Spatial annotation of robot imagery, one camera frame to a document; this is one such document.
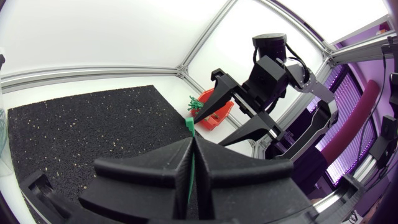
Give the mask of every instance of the aluminum frame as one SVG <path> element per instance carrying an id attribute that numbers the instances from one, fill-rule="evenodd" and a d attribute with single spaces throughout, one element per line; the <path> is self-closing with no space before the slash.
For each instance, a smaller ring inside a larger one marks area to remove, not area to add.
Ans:
<path id="1" fill-rule="evenodd" d="M 330 57 L 338 65 L 382 59 L 381 46 L 388 44 L 387 37 L 389 36 L 396 37 L 397 34 L 394 30 L 390 30 L 357 44 L 338 49 L 331 53 Z M 392 58 L 392 54 L 386 54 L 386 58 Z"/>
<path id="2" fill-rule="evenodd" d="M 99 78 L 175 76 L 176 68 L 162 67 L 60 67 L 11 73 L 1 78 L 2 93 L 64 82 Z"/>

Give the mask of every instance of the black foam mat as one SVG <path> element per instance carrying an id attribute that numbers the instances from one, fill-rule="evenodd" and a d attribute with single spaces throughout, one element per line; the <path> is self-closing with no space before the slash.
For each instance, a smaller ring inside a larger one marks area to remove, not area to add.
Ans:
<path id="1" fill-rule="evenodd" d="M 188 96 L 181 97 L 188 104 Z M 138 156 L 191 136 L 184 118 L 152 85 L 20 106 L 8 110 L 8 122 L 17 180 L 41 170 L 74 203 L 96 177 L 96 158 Z M 196 218 L 193 194 L 188 216 Z"/>

